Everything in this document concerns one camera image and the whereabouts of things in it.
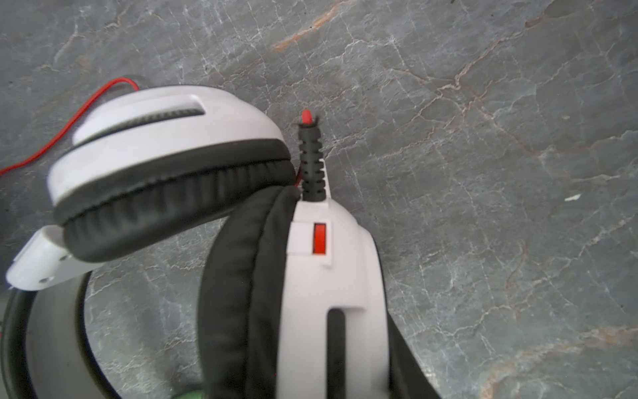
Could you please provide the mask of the white headphones with black pads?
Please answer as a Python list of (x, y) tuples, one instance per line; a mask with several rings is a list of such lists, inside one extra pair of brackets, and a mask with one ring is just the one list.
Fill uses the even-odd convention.
[(372, 235), (331, 196), (310, 111), (299, 166), (268, 116), (209, 86), (135, 89), (81, 115), (48, 173), (55, 222), (6, 274), (9, 397), (116, 397), (81, 317), (89, 274), (218, 219), (196, 397), (437, 397), (388, 313)]

